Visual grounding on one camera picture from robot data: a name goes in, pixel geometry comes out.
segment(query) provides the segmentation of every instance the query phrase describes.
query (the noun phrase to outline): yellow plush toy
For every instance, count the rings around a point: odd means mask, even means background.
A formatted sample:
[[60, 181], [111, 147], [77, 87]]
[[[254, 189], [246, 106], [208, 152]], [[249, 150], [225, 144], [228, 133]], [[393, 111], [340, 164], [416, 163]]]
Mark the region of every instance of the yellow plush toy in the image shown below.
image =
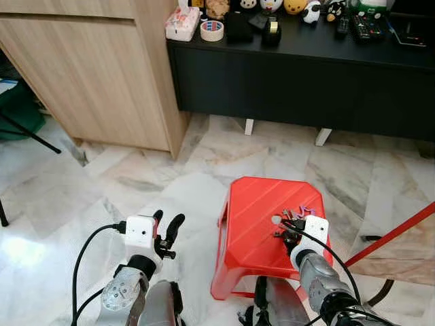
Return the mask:
[[297, 15], [307, 6], [307, 0], [284, 0], [284, 8], [290, 15]]

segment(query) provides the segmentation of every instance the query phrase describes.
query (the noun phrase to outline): white furniture leg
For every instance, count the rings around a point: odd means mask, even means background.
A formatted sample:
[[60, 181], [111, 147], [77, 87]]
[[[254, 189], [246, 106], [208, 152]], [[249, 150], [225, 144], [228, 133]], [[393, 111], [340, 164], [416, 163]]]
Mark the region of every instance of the white furniture leg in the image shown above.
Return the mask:
[[251, 136], [252, 135], [252, 128], [253, 127], [254, 127], [254, 119], [246, 119], [245, 134], [247, 136]]
[[329, 134], [331, 133], [332, 129], [328, 128], [322, 128], [319, 131], [319, 134], [317, 135], [317, 138], [315, 139], [315, 145], [316, 146], [323, 146], [326, 142], [326, 139], [328, 139]]

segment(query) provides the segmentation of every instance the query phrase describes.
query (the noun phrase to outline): remote control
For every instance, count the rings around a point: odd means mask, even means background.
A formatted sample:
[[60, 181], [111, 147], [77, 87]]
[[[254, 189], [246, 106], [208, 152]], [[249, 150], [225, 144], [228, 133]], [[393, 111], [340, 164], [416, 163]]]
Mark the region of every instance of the remote control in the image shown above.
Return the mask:
[[368, 16], [352, 16], [352, 27], [359, 41], [378, 41], [385, 37], [385, 33], [379, 23]]
[[348, 31], [349, 31], [349, 18], [346, 17], [346, 16], [343, 16], [337, 22], [337, 27], [336, 27], [336, 30], [335, 30], [335, 35], [337, 37], [345, 37], [347, 35]]

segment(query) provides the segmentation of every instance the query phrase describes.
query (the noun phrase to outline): cabinet door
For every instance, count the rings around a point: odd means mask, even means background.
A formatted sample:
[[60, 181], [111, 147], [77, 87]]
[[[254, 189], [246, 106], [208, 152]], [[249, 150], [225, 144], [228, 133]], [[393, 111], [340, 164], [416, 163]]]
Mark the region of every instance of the cabinet door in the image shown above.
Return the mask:
[[0, 41], [70, 136], [169, 149], [132, 20], [0, 18]]

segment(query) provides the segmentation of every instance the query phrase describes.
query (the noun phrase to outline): tape roll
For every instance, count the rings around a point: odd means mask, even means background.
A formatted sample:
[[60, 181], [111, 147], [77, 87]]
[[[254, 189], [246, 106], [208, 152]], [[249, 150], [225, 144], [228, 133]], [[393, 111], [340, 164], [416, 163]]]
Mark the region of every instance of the tape roll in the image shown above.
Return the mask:
[[217, 20], [208, 20], [200, 25], [201, 39], [216, 42], [224, 37], [224, 24]]

